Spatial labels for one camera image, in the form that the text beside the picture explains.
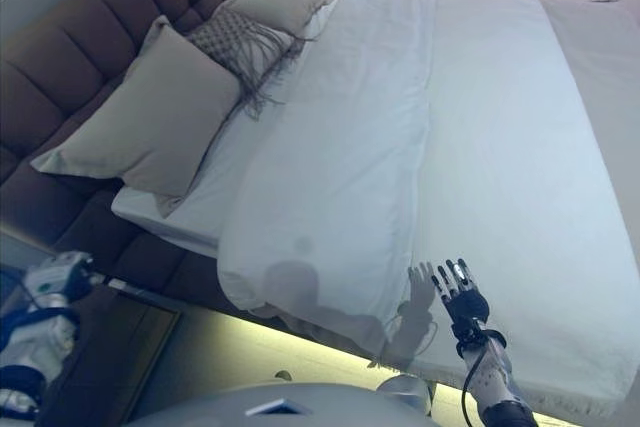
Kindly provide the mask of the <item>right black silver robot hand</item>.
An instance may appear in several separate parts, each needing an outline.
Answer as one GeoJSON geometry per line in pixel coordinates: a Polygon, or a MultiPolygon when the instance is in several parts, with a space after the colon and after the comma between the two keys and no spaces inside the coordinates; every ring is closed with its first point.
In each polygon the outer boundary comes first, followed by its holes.
{"type": "Polygon", "coordinates": [[[436,292],[451,319],[455,337],[480,330],[489,317],[489,305],[462,258],[446,259],[431,275],[436,292]]]}

